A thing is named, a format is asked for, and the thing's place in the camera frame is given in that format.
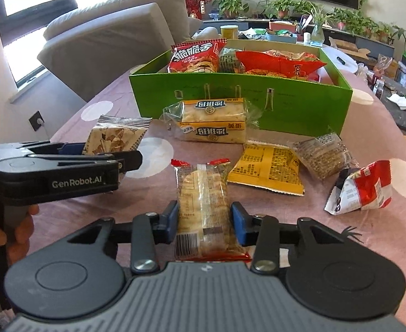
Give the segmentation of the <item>person left hand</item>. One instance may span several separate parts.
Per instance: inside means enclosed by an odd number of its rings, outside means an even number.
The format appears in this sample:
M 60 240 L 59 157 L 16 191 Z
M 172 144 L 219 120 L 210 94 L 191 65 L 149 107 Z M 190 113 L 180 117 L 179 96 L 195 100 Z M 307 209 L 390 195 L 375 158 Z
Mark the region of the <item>person left hand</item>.
M 33 217 L 39 213 L 38 205 L 28 207 L 27 215 L 14 231 L 15 242 L 7 246 L 8 263 L 14 264 L 23 259 L 30 249 L 30 238 L 34 233 Z M 0 228 L 0 247 L 8 243 L 6 233 Z

